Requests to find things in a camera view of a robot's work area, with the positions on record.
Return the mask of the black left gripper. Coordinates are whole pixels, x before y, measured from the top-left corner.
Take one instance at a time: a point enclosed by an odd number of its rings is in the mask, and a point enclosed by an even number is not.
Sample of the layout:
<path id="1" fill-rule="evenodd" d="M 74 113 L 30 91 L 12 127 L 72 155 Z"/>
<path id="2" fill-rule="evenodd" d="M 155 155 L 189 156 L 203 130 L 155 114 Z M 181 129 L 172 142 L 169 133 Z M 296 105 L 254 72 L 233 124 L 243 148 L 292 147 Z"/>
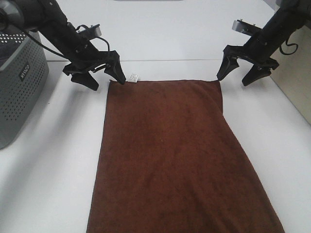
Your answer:
<path id="1" fill-rule="evenodd" d="M 98 82 L 88 73 L 104 69 L 104 73 L 113 77 L 118 83 L 125 84 L 126 77 L 123 73 L 120 56 L 115 50 L 110 50 L 109 43 L 101 36 L 100 39 L 107 44 L 107 51 L 98 50 L 91 40 L 81 37 L 71 23 L 62 26 L 62 53 L 70 61 L 63 72 L 72 75 L 71 81 L 97 91 Z"/>

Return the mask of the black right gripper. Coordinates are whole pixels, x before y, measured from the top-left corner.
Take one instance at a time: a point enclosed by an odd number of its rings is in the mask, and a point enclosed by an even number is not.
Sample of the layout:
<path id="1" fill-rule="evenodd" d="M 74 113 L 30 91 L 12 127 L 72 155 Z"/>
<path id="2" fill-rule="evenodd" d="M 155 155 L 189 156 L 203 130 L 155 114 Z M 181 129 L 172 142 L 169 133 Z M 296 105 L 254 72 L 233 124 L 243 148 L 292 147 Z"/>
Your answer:
<path id="1" fill-rule="evenodd" d="M 271 75 L 271 69 L 275 70 L 279 63 L 270 56 L 277 49 L 262 37 L 262 30 L 250 36 L 242 46 L 227 45 L 223 50 L 223 60 L 217 73 L 217 79 L 222 81 L 230 72 L 239 67 L 237 59 L 247 60 L 255 65 L 242 79 L 242 84 L 249 84 Z"/>

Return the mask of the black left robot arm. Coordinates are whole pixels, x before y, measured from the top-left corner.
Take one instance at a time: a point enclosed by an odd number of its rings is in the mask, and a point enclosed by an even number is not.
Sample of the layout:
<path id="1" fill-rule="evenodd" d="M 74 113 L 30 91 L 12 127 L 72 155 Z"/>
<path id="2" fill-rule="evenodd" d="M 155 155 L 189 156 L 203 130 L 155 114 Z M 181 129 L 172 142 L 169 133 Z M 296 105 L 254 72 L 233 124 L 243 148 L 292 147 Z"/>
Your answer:
<path id="1" fill-rule="evenodd" d="M 73 83 L 96 91 L 99 84 L 90 73 L 103 70 L 120 84 L 125 84 L 119 54 L 111 49 L 99 51 L 91 43 L 91 40 L 101 38 L 100 26 L 82 24 L 74 27 L 55 0 L 2 0 L 0 30 L 5 34 L 23 32 L 38 45 L 41 43 L 30 32 L 40 32 L 57 48 L 56 55 L 70 61 L 63 72 Z"/>

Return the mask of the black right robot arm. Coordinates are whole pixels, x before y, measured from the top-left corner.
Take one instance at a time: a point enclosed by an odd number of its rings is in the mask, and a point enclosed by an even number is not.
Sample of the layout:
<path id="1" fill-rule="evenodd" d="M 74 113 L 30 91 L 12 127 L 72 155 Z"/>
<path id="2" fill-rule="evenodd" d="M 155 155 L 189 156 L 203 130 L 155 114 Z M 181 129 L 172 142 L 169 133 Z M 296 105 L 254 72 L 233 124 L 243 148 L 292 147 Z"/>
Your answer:
<path id="1" fill-rule="evenodd" d="M 223 80 L 231 71 L 239 67 L 238 59 L 253 64 L 242 79 L 247 86 L 261 78 L 271 75 L 279 63 L 271 55 L 281 49 L 283 43 L 297 29 L 311 19 L 311 2 L 309 0 L 282 0 L 280 8 L 263 28 L 242 20 L 235 20 L 232 29 L 250 36 L 243 46 L 227 45 L 223 50 L 223 60 L 217 73 L 217 79 Z"/>

